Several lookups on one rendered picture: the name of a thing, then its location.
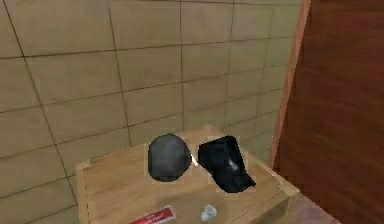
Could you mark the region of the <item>black laptop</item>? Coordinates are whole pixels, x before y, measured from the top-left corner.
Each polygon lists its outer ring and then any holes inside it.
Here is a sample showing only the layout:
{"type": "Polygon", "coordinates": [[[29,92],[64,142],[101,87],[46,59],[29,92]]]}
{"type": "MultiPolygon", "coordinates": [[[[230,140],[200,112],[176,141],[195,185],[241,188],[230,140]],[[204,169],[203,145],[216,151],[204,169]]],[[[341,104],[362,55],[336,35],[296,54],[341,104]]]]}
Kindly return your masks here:
{"type": "Polygon", "coordinates": [[[224,136],[200,144],[198,163],[226,193],[240,193],[256,182],[247,173],[237,139],[224,136]]]}

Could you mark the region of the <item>small white cup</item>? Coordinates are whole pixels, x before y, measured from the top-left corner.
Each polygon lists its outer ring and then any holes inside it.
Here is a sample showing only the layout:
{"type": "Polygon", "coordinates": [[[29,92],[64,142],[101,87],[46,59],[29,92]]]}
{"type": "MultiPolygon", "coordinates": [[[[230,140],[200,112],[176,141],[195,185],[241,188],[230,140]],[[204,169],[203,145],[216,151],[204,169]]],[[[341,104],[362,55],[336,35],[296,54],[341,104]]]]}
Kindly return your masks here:
{"type": "Polygon", "coordinates": [[[201,220],[207,222],[217,215],[217,209],[212,205],[206,205],[201,213],[201,220]]]}

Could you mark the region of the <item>light wooden table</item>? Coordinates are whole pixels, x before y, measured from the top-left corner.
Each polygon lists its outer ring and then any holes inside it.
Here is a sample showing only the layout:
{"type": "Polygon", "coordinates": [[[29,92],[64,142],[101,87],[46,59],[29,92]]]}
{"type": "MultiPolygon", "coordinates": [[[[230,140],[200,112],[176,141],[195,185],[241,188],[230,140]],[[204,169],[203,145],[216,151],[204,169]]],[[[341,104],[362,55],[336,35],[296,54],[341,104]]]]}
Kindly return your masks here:
{"type": "Polygon", "coordinates": [[[148,173],[150,141],[76,165],[80,224],[130,224],[171,206],[176,218],[165,224],[293,224],[299,189],[246,151],[247,173],[256,182],[240,193],[226,193],[201,166],[192,165],[174,182],[148,173]],[[206,205],[217,209],[201,220],[206,205]]]}

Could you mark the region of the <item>red flat card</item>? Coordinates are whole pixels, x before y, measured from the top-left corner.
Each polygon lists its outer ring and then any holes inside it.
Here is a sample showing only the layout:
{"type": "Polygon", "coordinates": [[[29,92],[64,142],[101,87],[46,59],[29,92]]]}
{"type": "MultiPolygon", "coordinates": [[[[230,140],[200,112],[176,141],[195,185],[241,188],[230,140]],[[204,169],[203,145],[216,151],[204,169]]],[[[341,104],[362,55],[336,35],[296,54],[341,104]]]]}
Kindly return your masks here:
{"type": "Polygon", "coordinates": [[[168,221],[174,220],[176,215],[171,206],[165,206],[159,210],[148,213],[130,224],[165,224],[168,221]]]}

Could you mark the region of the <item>brown wooden door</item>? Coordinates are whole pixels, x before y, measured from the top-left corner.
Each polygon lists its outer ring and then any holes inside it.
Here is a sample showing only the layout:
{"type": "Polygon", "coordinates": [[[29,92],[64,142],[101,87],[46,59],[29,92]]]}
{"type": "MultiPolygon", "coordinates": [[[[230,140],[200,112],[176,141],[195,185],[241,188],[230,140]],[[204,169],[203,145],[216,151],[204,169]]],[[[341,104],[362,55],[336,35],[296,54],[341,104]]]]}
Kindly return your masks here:
{"type": "Polygon", "coordinates": [[[384,0],[303,0],[273,159],[340,224],[384,224],[384,0]]]}

